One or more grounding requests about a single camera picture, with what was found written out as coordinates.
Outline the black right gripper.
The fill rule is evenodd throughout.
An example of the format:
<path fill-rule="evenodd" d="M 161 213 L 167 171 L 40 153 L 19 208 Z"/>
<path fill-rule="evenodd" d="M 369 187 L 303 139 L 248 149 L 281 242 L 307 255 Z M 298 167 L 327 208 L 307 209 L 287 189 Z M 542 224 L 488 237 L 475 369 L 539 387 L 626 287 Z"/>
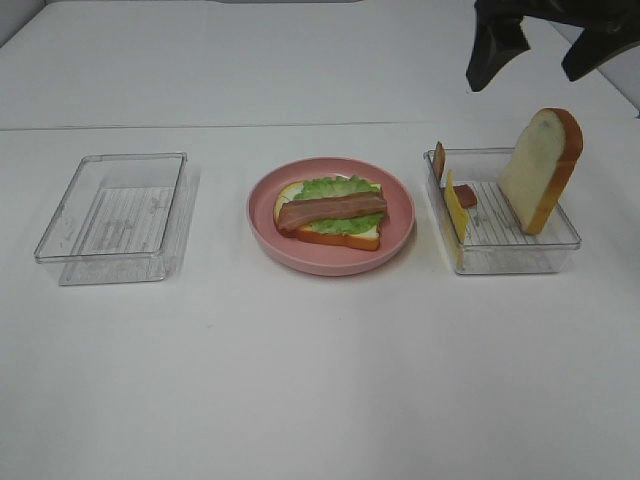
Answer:
<path fill-rule="evenodd" d="M 530 45 L 521 27 L 534 17 L 583 28 L 562 60 L 577 81 L 612 58 L 639 45 L 639 2 L 617 0 L 476 1 L 476 30 L 466 78 L 482 91 Z"/>

